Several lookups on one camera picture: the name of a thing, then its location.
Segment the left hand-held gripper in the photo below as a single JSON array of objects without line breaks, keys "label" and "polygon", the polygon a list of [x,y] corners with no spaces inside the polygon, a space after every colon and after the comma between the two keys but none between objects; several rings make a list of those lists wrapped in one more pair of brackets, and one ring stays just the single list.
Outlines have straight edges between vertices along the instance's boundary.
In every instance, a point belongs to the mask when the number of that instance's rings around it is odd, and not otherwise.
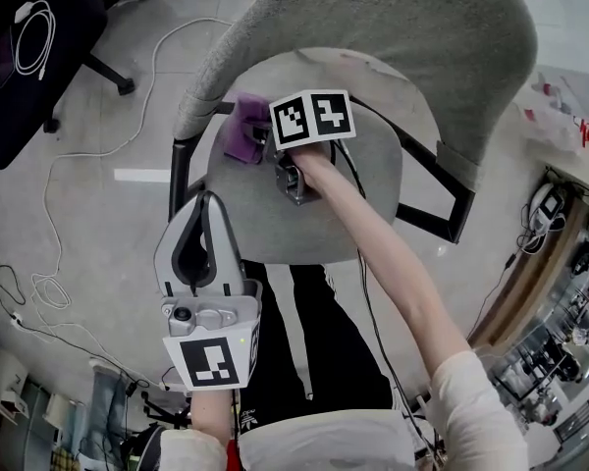
[{"label": "left hand-held gripper", "polygon": [[[168,296],[163,342],[186,389],[245,388],[257,360],[262,285],[243,282],[238,245],[215,193],[199,191],[173,217],[156,247],[154,269]],[[198,287],[213,295],[195,296]]]}]

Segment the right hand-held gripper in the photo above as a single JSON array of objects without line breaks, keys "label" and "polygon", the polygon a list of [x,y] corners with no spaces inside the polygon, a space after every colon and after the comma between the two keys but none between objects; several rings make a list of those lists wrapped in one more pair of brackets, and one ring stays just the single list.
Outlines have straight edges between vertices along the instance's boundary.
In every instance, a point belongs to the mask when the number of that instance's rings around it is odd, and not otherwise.
[{"label": "right hand-held gripper", "polygon": [[259,164],[267,152],[275,163],[278,189],[295,205],[318,194],[305,183],[302,171],[287,152],[293,148],[356,137],[348,93],[343,89],[306,89],[269,105],[272,126],[264,121],[241,123],[242,159]]}]

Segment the purple cleaning cloth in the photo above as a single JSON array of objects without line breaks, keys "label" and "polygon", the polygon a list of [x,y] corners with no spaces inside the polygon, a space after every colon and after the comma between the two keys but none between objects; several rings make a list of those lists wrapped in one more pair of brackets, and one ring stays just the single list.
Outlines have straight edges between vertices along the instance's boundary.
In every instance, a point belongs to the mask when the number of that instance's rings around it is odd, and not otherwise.
[{"label": "purple cleaning cloth", "polygon": [[241,123],[247,121],[264,121],[272,126],[269,102],[254,94],[240,93],[232,113],[224,124],[224,153],[244,164],[246,163],[242,159]]}]

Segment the person's right forearm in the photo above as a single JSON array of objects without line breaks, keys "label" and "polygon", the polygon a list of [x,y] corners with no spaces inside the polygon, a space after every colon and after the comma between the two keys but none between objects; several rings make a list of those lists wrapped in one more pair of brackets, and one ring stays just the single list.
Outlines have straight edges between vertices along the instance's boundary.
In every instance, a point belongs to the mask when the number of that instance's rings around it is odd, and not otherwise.
[{"label": "person's right forearm", "polygon": [[291,152],[305,181],[328,202],[408,325],[428,373],[464,371],[473,356],[433,280],[407,244],[316,145]]}]

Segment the person's left forearm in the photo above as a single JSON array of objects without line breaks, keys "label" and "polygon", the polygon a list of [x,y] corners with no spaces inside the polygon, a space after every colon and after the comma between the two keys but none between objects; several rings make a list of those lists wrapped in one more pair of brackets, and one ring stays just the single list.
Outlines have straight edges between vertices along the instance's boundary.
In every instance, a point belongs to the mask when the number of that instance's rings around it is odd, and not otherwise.
[{"label": "person's left forearm", "polygon": [[233,436],[232,390],[197,391],[191,395],[191,425],[205,435],[215,438],[227,447]]}]

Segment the black office chair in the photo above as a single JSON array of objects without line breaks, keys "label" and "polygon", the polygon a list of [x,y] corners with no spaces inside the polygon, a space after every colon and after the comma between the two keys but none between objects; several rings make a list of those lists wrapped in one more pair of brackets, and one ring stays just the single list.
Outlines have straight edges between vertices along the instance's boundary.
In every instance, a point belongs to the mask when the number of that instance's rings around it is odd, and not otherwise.
[{"label": "black office chair", "polygon": [[38,130],[60,127],[57,102],[81,67],[134,91],[125,78],[92,53],[121,0],[0,0],[0,36],[13,36],[15,71],[0,88],[0,170],[7,168]]}]

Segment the person's black trousers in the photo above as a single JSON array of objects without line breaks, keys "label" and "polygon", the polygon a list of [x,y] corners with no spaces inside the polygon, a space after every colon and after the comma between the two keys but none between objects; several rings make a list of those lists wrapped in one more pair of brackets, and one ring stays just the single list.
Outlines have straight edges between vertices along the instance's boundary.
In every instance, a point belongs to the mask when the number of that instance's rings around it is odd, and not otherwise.
[{"label": "person's black trousers", "polygon": [[393,407],[389,379],[357,326],[339,305],[321,265],[292,265],[313,398],[295,368],[286,326],[264,265],[245,260],[245,274],[262,285],[256,364],[241,390],[243,434],[274,423],[347,410]]}]

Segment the person's white shirt torso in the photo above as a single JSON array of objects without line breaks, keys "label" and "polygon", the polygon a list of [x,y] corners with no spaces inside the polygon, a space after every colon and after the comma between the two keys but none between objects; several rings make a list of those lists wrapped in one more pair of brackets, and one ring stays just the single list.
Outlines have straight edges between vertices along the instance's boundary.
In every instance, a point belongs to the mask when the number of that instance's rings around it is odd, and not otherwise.
[{"label": "person's white shirt torso", "polygon": [[[527,444],[472,351],[442,363],[432,382],[431,417],[445,438],[443,471],[528,471]],[[412,434],[396,410],[344,410],[265,426],[242,414],[246,471],[412,471]],[[227,455],[194,429],[161,436],[159,471],[225,471]]]}]

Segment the dark phone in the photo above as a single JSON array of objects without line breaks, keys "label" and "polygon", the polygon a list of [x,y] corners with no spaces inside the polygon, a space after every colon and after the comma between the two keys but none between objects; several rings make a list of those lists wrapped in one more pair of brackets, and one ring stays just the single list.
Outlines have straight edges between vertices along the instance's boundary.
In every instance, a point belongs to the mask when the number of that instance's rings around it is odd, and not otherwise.
[{"label": "dark phone", "polygon": [[7,29],[0,36],[0,88],[5,86],[14,73],[14,62],[13,36],[11,30]]}]

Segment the white device with screen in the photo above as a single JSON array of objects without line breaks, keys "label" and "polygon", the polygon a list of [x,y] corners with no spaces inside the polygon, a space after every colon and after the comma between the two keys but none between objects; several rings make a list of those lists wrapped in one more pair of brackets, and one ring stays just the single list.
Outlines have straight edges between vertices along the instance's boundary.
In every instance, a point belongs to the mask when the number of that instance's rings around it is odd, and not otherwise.
[{"label": "white device with screen", "polygon": [[526,245],[541,244],[548,233],[561,231],[566,224],[562,212],[564,198],[550,182],[542,184],[533,195],[528,210],[527,225],[530,231]]}]

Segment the brown wooden plank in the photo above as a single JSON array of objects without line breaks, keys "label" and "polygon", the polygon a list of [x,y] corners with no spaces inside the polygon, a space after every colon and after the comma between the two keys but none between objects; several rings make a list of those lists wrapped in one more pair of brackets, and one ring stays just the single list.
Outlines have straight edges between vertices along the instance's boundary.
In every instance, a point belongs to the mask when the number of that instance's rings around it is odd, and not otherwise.
[{"label": "brown wooden plank", "polygon": [[574,199],[563,231],[551,235],[540,253],[520,257],[486,317],[471,334],[468,342],[472,347],[503,348],[520,336],[544,303],[588,222],[589,205]]}]

